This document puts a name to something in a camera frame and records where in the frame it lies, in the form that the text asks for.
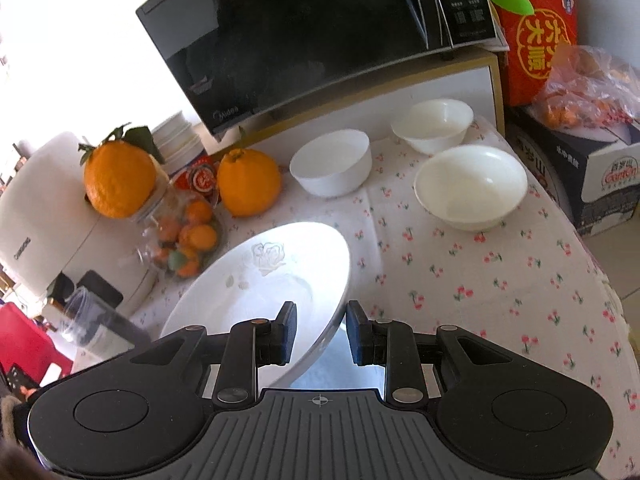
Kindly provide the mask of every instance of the rose pattern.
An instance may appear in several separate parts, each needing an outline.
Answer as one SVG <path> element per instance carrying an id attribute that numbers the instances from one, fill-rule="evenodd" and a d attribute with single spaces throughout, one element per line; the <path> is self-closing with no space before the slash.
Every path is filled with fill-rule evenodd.
<path id="1" fill-rule="evenodd" d="M 254 256 L 254 265 L 263 276 L 285 265 L 283 244 L 274 242 L 257 244 L 251 248 L 251 252 Z"/>

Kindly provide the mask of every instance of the screw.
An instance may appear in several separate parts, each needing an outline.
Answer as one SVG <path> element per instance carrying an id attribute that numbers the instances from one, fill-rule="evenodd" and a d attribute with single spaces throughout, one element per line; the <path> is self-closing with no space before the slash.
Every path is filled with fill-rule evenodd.
<path id="1" fill-rule="evenodd" d="M 415 404 L 424 397 L 422 392 L 415 388 L 398 388 L 391 396 L 397 402 L 402 402 L 403 404 Z"/>
<path id="2" fill-rule="evenodd" d="M 227 404 L 237 404 L 247 397 L 249 397 L 249 394 L 242 388 L 225 388 L 218 392 L 218 399 Z"/>

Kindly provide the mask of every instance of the microwave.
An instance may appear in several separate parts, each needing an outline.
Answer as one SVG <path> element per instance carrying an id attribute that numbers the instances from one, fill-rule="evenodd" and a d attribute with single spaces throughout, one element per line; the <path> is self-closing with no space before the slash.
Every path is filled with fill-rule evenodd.
<path id="1" fill-rule="evenodd" d="M 213 135 L 346 78 L 496 37 L 488 0 L 148 0 L 136 13 Z"/>

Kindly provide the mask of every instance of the plastic bag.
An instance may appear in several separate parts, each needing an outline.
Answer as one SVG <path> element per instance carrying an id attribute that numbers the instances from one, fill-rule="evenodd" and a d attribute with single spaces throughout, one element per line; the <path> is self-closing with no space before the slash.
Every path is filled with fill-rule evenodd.
<path id="1" fill-rule="evenodd" d="M 640 115 L 640 82 L 629 63 L 601 48 L 561 43 L 533 104 L 552 129 L 631 123 Z"/>

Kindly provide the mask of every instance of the tablecloth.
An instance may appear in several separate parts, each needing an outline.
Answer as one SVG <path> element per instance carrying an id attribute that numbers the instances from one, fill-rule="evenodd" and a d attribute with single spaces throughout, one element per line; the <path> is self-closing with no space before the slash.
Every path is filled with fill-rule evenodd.
<path id="1" fill-rule="evenodd" d="M 511 152 L 482 118 L 465 143 Z M 371 149 L 372 172 L 348 196 L 310 196 L 286 174 L 282 196 L 264 215 L 235 219 L 222 210 L 226 248 L 289 222 L 335 227 L 351 250 L 348 298 L 359 300 L 369 317 L 402 320 L 425 333 L 456 324 L 589 385 L 614 415 L 600 473 L 613 479 L 636 472 L 640 375 L 620 301 L 535 178 L 528 174 L 526 198 L 500 226 L 461 232 L 415 198 L 412 183 L 426 155 L 399 139 L 373 142 Z M 135 319 L 155 326 L 157 335 L 188 285 L 160 284 Z"/>

